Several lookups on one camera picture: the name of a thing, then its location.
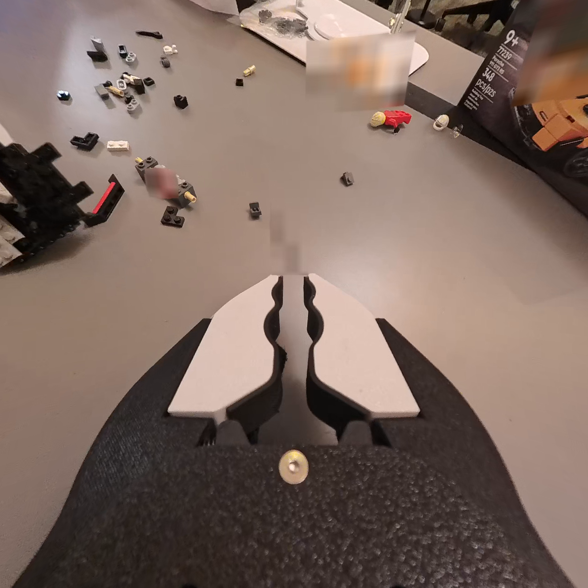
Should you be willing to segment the pile of small toy pieces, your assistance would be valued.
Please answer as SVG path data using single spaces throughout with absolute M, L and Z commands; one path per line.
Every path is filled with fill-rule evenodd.
M 143 111 L 147 91 L 156 85 L 152 77 L 138 77 L 124 72 L 114 81 L 106 80 L 95 85 L 94 92 L 108 109 L 120 105 L 133 117 L 138 117 Z

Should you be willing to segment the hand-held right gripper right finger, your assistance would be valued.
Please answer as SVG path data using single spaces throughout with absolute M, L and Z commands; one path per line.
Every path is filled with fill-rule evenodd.
M 306 401 L 341 439 L 351 422 L 411 419 L 420 408 L 373 313 L 318 274 L 303 280 Z

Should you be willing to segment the instruction booklet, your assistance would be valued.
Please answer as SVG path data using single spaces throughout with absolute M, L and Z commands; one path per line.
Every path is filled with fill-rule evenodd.
M 414 33 L 398 33 L 343 1 L 293 1 L 307 18 L 308 37 L 265 40 L 302 63 L 311 74 L 345 75 L 349 82 L 407 77 L 429 61 Z

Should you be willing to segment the red toy minifigure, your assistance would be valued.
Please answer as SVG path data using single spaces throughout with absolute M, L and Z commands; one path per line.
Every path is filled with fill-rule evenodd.
M 390 134 L 397 134 L 412 120 L 412 115 L 402 110 L 385 110 L 373 114 L 371 128 L 383 128 Z

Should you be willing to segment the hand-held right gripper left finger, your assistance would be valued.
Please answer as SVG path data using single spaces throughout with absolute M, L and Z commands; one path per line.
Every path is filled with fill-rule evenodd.
M 288 359 L 278 343 L 283 276 L 269 275 L 224 304 L 195 350 L 168 406 L 172 417 L 240 424 L 256 445 L 283 399 Z

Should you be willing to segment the black toy car chassis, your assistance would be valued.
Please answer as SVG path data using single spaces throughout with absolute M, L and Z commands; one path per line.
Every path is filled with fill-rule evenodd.
M 52 143 L 31 152 L 1 145 L 1 268 L 24 263 L 89 220 L 79 204 L 93 191 L 67 180 L 55 166 L 60 156 Z

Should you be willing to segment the grey axle toy brick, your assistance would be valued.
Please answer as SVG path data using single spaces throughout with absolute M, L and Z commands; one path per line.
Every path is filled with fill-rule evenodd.
M 156 159 L 137 157 L 135 169 L 151 197 L 175 202 L 180 208 L 197 201 L 194 186 Z

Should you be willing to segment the toy car set box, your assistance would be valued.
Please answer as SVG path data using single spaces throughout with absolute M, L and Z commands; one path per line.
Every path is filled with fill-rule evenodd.
M 520 1 L 452 115 L 586 207 L 587 1 Z

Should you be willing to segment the grey desk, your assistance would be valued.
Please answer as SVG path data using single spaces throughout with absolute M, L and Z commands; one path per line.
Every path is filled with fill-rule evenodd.
M 91 36 L 107 62 L 87 55 Z M 124 72 L 156 82 L 136 118 L 94 92 Z M 304 390 L 302 274 L 317 273 L 456 386 L 543 541 L 587 587 L 587 219 L 527 169 L 419 112 L 398 136 L 370 129 L 379 109 L 323 108 L 305 94 L 302 65 L 190 1 L 1 1 L 1 124 L 26 149 L 55 145 L 62 173 L 94 190 L 84 208 L 111 174 L 125 187 L 106 224 L 1 273 L 1 587 L 39 550 L 129 389 L 198 321 L 275 272 L 286 272 L 288 362 L 260 442 L 334 441 Z M 87 132 L 99 135 L 92 151 L 70 144 Z M 130 150 L 109 152 L 118 140 Z M 137 157 L 191 183 L 197 201 L 151 197 Z M 161 225 L 168 205 L 182 228 Z

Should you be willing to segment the clear bag of black parts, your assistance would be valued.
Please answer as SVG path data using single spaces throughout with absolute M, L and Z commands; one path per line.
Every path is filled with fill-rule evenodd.
M 239 13 L 241 26 L 270 39 L 297 40 L 308 37 L 307 18 L 293 1 L 257 2 Z

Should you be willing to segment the red and black toy brick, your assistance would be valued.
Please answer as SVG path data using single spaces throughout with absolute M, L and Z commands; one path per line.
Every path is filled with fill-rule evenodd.
M 84 216 L 84 223 L 91 228 L 108 221 L 117 204 L 120 202 L 125 189 L 116 175 L 108 178 L 109 185 L 92 212 Z

